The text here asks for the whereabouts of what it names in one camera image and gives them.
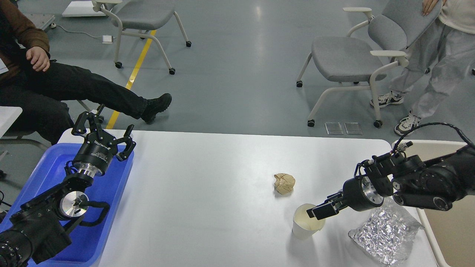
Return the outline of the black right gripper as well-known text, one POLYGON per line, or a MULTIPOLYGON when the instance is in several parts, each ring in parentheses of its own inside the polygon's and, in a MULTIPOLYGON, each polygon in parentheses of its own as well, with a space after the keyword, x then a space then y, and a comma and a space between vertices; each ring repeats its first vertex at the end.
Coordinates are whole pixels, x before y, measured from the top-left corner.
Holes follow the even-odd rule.
POLYGON ((322 204, 307 209, 307 215, 309 218, 322 220, 336 216, 347 207, 355 211, 367 211, 378 208, 383 203, 384 197, 377 193, 368 176, 363 176, 348 179, 342 190, 327 196, 322 204))

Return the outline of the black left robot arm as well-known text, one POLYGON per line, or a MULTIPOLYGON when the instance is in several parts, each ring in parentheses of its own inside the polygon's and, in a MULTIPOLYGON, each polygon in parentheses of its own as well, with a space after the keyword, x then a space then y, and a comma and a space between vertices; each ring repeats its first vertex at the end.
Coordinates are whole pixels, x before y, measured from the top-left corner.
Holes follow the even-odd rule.
POLYGON ((114 158, 129 159, 136 142, 129 125, 121 138, 102 129, 97 113, 83 112, 72 128, 84 138, 76 156, 65 164, 63 181, 22 204, 12 214, 12 226, 1 232, 1 266, 26 267, 42 263, 72 244, 70 233, 78 226, 94 227, 107 217, 111 205, 93 201, 85 191, 95 176, 105 175, 114 158))

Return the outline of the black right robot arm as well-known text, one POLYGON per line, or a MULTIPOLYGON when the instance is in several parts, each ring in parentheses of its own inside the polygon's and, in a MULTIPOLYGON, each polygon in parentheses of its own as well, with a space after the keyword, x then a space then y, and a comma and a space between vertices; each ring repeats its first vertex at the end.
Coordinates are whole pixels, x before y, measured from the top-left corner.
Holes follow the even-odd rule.
POLYGON ((343 188, 307 209, 307 216, 322 220, 347 207, 367 211, 380 207, 386 197, 402 206, 449 211, 455 201, 474 195, 474 143, 458 127, 446 126, 457 132, 464 147, 423 161, 418 155, 407 156, 413 143, 403 142, 406 135, 402 135, 390 152, 358 163, 343 188))

